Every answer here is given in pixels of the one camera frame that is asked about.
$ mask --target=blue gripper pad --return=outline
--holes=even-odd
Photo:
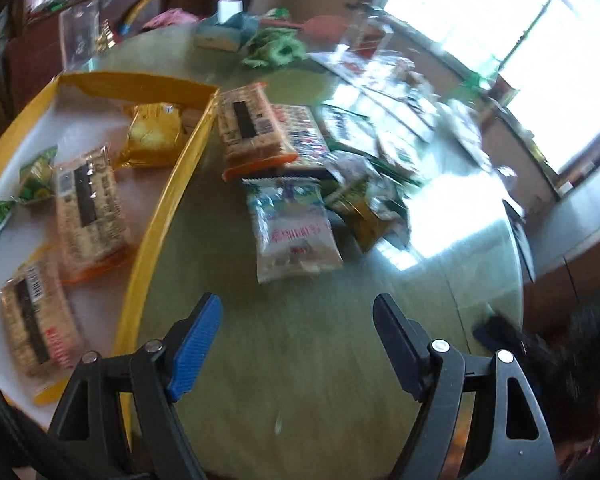
[[[171,402],[177,402],[183,394],[193,388],[221,321],[222,302],[215,294],[209,294],[173,357],[171,381],[166,390]]]

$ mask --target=red object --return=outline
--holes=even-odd
[[[347,25],[349,23],[342,16],[326,14],[324,16],[314,16],[306,20],[302,26],[302,30],[318,40],[339,43],[347,31]]]

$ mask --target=round table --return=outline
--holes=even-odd
[[[522,321],[522,277],[501,202],[504,190],[453,139],[425,145],[394,116],[312,60],[251,69],[194,46],[194,27],[136,36],[96,70],[151,72],[227,90],[263,80],[273,103],[326,99],[413,140],[428,184],[409,203],[410,248],[382,240],[361,254],[343,228],[344,266],[259,285],[240,181],[221,179],[213,136],[174,216],[144,307],[138,341],[163,336],[204,292],[224,319],[193,391],[176,405],[205,470],[240,480],[369,480],[391,470],[419,404],[400,389],[372,322],[388,292],[433,338],[485,352],[472,327],[491,310]]]

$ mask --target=black label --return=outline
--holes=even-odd
[[[96,206],[93,201],[93,189],[91,189],[91,175],[89,164],[83,164],[74,171],[75,195],[78,200],[78,211],[80,212],[80,225],[86,227],[97,220]]]
[[[49,352],[46,350],[45,340],[40,333],[40,327],[36,320],[36,309],[33,306],[31,297],[29,296],[29,287],[27,280],[20,280],[16,283],[16,297],[20,306],[20,315],[24,322],[24,328],[29,336],[29,345],[36,355],[39,364],[46,363],[51,359]]]
[[[234,114],[235,119],[238,121],[240,136],[243,139],[253,139],[253,137],[258,135],[256,127],[254,126],[253,121],[251,121],[247,103],[244,101],[234,102]]]

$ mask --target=green cloth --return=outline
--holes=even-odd
[[[306,50],[296,40],[296,31],[290,28],[263,28],[245,45],[247,56],[242,64],[259,66],[283,66],[294,58],[306,59]]]

